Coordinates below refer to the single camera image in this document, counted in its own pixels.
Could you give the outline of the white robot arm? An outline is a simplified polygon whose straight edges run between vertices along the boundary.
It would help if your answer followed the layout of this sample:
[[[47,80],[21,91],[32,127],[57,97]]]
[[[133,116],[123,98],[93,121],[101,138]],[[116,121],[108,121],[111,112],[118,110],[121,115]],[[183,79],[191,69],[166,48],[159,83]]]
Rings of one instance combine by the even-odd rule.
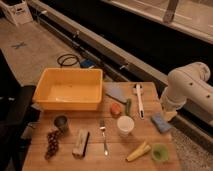
[[[171,70],[167,76],[168,85],[160,97],[163,118],[171,121],[187,100],[191,100],[212,115],[208,124],[213,126],[213,87],[207,83],[210,76],[211,71],[203,62]]]

